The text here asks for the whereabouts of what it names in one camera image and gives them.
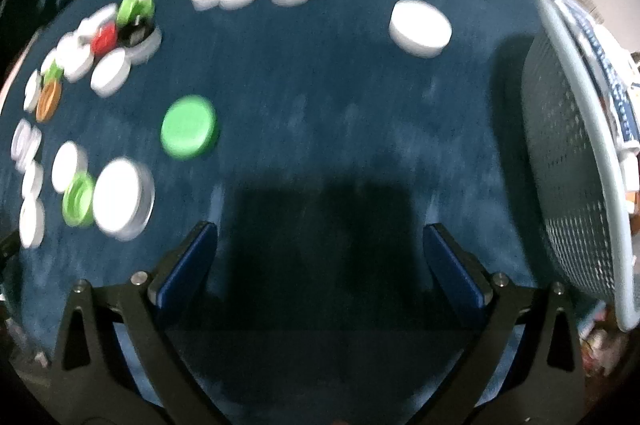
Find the blue gripper pad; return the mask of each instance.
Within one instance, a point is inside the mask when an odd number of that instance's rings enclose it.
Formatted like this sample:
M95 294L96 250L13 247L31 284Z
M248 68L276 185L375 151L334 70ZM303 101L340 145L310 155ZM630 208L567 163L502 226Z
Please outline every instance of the blue gripper pad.
M217 247L216 225L200 221L177 248L162 257L146 292L156 307L158 325L178 319L209 272Z
M443 225L427 225L422 232L424 256L438 284L447 296L460 323L481 328L486 322L486 306L493 291L475 258L449 235Z

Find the red object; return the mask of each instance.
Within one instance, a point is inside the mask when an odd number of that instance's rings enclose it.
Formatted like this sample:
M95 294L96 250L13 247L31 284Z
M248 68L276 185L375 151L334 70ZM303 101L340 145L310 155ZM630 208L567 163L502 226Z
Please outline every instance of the red object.
M116 48L118 33L116 23L110 22L102 26L91 41L91 50L95 56L104 56Z

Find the table surface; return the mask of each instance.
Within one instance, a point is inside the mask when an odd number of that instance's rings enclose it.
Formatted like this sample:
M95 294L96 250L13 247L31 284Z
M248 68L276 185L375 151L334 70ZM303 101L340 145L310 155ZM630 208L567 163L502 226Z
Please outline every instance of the table surface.
M75 0L26 57L0 122L4 225L17 226L22 202L9 148L28 76L65 32L117 1ZM78 278L126 281L209 219L217 256L168 334L216 404L236 423L407 418L468 340L434 288L424 223L443 222L489 271L524 285L553 277L520 114L520 72L540 30L534 0L425 0L453 30L429 60L391 41L398 0L206 12L155 1L164 37L149 63L106 99L89 76L65 81L58 111L39 126L46 232L7 271L24 327L50 351ZM212 101L222 132L214 150L179 162L159 132L187 94ZM95 176L123 155L151 170L156 203L139 238L65 226L50 172L69 139L87 149Z

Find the basket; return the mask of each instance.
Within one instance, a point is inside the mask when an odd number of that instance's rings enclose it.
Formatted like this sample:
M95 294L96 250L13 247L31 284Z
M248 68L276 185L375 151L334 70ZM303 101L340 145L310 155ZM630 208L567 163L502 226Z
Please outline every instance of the basket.
M553 0L522 75L527 147L554 261L583 293L614 303L624 331L640 321L625 189L590 69Z

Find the perforated basket side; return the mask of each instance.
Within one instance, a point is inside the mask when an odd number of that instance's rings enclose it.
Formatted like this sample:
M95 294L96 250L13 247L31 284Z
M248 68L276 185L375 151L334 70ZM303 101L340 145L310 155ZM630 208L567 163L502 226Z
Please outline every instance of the perforated basket side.
M600 176L574 94L546 34L537 36L529 50L522 98L529 159L555 259L572 285L613 302Z

